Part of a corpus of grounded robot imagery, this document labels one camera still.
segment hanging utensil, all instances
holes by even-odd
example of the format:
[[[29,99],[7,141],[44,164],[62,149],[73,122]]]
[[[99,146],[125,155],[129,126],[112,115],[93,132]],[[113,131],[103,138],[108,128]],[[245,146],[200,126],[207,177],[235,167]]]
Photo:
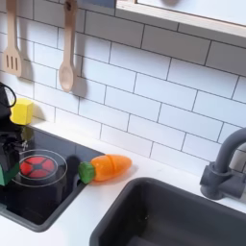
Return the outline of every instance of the hanging utensil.
[[[17,47],[16,0],[6,0],[8,17],[8,47],[3,54],[3,68],[17,77],[22,73],[22,57]]]
[[[75,68],[73,65],[73,53],[77,9],[77,1],[65,1],[64,55],[63,63],[61,64],[59,71],[59,78],[61,87],[66,92],[71,90],[76,79]]]

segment gray sink basin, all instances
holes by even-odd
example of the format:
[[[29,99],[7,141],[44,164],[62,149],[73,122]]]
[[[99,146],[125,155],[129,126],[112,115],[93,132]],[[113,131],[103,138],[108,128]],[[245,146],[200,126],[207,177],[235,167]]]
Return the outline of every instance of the gray sink basin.
[[[153,179],[129,182],[90,246],[245,246],[246,215]]]

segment wooden spatula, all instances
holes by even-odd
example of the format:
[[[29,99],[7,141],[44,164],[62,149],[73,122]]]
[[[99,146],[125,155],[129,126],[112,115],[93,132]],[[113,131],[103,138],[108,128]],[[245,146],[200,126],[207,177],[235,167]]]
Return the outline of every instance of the wooden spatula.
[[[61,87],[66,92],[71,90],[76,79],[75,68],[73,65],[73,53],[77,9],[77,1],[65,1],[64,55],[63,63],[61,64],[59,71],[59,78]]]
[[[22,73],[22,57],[17,47],[16,0],[6,0],[8,16],[8,47],[3,54],[3,68],[17,77]]]

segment black stovetop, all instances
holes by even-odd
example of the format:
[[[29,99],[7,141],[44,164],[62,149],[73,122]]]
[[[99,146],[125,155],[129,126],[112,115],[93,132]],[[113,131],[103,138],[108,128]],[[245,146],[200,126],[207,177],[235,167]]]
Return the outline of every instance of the black stovetop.
[[[28,148],[20,155],[20,172],[0,186],[0,214],[43,232],[85,187],[79,163],[103,154],[29,127],[24,135]]]

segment wall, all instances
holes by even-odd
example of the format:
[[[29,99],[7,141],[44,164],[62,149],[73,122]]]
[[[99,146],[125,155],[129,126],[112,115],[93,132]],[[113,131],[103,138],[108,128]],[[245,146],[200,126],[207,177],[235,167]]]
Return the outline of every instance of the wall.
[[[36,117],[196,175],[246,126],[243,38],[79,3],[78,79],[65,93],[62,3],[17,2],[25,71],[19,80],[0,71],[0,81],[34,99]],[[5,11],[0,0],[0,52]],[[245,160],[237,151],[234,168],[242,171]]]

